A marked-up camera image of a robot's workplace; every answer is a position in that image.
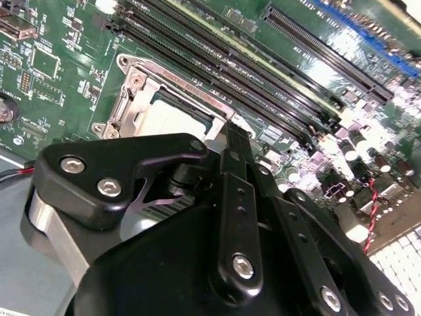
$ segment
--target integrated circuit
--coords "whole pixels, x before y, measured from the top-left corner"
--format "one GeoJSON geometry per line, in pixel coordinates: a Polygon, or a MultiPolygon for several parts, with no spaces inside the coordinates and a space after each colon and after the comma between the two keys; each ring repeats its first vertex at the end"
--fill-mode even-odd
{"type": "Polygon", "coordinates": [[[35,47],[32,53],[31,66],[40,74],[55,79],[59,71],[60,59],[51,53],[35,47]]]}

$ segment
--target motherboard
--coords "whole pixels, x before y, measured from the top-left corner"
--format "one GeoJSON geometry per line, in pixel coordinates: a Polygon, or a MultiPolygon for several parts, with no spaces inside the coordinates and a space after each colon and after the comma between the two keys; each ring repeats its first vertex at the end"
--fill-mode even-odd
{"type": "Polygon", "coordinates": [[[390,0],[2,0],[0,146],[187,132],[227,121],[285,191],[383,214],[414,191],[421,25],[390,0]]]}

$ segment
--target green circuit board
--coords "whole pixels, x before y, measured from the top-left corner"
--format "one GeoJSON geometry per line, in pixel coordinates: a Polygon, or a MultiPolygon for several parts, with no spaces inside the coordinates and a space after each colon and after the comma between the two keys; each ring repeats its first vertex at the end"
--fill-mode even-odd
{"type": "MultiPolygon", "coordinates": [[[[116,1],[24,2],[19,16],[37,28],[37,38],[14,41],[0,34],[0,89],[17,100],[22,111],[20,119],[0,126],[0,145],[26,159],[34,159],[41,149],[55,142],[97,139],[91,126],[94,122],[107,122],[124,81],[125,75],[119,70],[115,60],[120,53],[156,60],[190,82],[197,80],[188,68],[165,59],[156,49],[105,27],[111,20],[122,20],[121,16],[112,13],[113,7],[117,5],[116,1]]],[[[156,8],[150,6],[148,1],[121,1],[122,4],[127,2],[137,5],[142,14],[167,30],[191,41],[191,36],[185,28],[167,19],[156,8]]],[[[343,55],[369,77],[392,91],[395,97],[387,100],[385,105],[372,103],[369,95],[361,93],[352,82],[323,60],[301,49],[291,38],[268,25],[263,18],[265,8],[269,4],[267,0],[157,2],[174,7],[196,21],[256,65],[313,99],[327,112],[341,118],[347,117],[343,114],[344,109],[337,110],[331,99],[315,95],[308,87],[276,68],[273,60],[247,38],[257,42],[342,100],[347,110],[356,113],[356,116],[363,115],[364,120],[360,124],[371,124],[371,133],[382,134],[377,146],[381,152],[391,159],[411,154],[415,139],[421,134],[419,76],[408,75],[396,67],[389,57],[376,51],[373,45],[318,7],[313,0],[274,0],[270,3],[304,29],[310,30],[316,38],[327,43],[333,51],[343,55]],[[233,32],[229,24],[246,34],[246,37],[233,32]],[[347,96],[347,92],[368,104],[372,110],[362,112],[352,98],[347,96]],[[387,142],[393,143],[393,149],[385,146],[387,142]]],[[[421,52],[418,29],[408,28],[405,21],[400,20],[399,15],[388,11],[381,1],[369,2],[355,0],[354,6],[346,8],[343,13],[351,15],[367,10],[377,23],[399,39],[399,44],[407,51],[421,52]]],[[[152,29],[145,29],[143,33],[163,47],[169,47],[175,54],[192,63],[193,67],[194,54],[182,51],[180,46],[174,45],[164,33],[152,29]]],[[[214,87],[208,84],[203,84],[202,89],[214,92],[214,87]]],[[[311,118],[310,112],[299,108],[288,96],[276,94],[270,91],[270,88],[267,90],[285,104],[298,109],[303,117],[311,118]]],[[[250,113],[244,104],[235,101],[231,104],[256,132],[257,151],[269,144],[287,153],[284,165],[304,166],[303,170],[307,171],[303,172],[303,178],[306,177],[306,173],[313,174],[322,168],[320,165],[312,166],[307,163],[309,155],[300,148],[296,140],[273,124],[250,113]]],[[[300,131],[301,127],[289,117],[282,113],[277,113],[276,116],[292,126],[291,128],[300,131]]],[[[283,176],[283,172],[282,166],[274,171],[277,176],[283,176]]],[[[304,181],[301,186],[307,187],[309,182],[314,182],[314,177],[304,181]]]]}

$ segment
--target silver screw head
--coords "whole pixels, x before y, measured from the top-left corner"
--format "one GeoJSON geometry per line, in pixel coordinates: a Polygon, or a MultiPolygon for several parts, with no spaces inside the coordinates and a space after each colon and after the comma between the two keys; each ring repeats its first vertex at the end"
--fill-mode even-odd
{"type": "Polygon", "coordinates": [[[192,140],[190,145],[197,150],[202,150],[202,144],[200,144],[197,140],[192,140]]]}
{"type": "Polygon", "coordinates": [[[235,159],[236,161],[239,161],[239,155],[236,152],[231,151],[230,155],[233,159],[235,159]]]}
{"type": "Polygon", "coordinates": [[[402,296],[396,294],[395,298],[396,298],[397,305],[399,305],[404,311],[409,311],[409,305],[407,301],[403,299],[402,296]]]}
{"type": "Polygon", "coordinates": [[[241,278],[250,279],[255,273],[251,262],[243,255],[236,255],[232,259],[234,270],[241,278]]]}
{"type": "Polygon", "coordinates": [[[341,310],[341,301],[336,296],[336,294],[325,286],[322,287],[320,292],[326,305],[329,306],[332,311],[338,313],[341,310]]]}
{"type": "Polygon", "coordinates": [[[60,167],[67,173],[72,174],[78,174],[85,170],[84,162],[75,157],[64,158],[60,162],[60,167]]]}
{"type": "Polygon", "coordinates": [[[297,198],[300,200],[300,201],[305,201],[305,196],[304,196],[304,194],[302,194],[301,192],[297,192],[297,198]]]}
{"type": "Polygon", "coordinates": [[[97,187],[101,194],[110,198],[115,198],[121,194],[121,185],[112,178],[102,179],[98,182],[97,187]]]}
{"type": "Polygon", "coordinates": [[[259,170],[261,173],[263,173],[265,176],[267,176],[269,174],[269,170],[266,169],[264,166],[260,166],[259,170]]]}
{"type": "Polygon", "coordinates": [[[390,311],[393,311],[393,303],[386,295],[379,291],[377,292],[377,297],[379,297],[379,300],[384,307],[386,307],[390,311]]]}

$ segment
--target black mounting arm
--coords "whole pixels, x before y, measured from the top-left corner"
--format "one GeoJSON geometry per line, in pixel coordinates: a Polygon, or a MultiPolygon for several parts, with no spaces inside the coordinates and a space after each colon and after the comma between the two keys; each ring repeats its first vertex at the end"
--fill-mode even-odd
{"type": "Polygon", "coordinates": [[[304,192],[277,189],[228,123],[215,153],[188,134],[52,145],[22,218],[78,291],[68,315],[414,315],[304,192]],[[126,212],[193,196],[122,242],[126,212]]]}

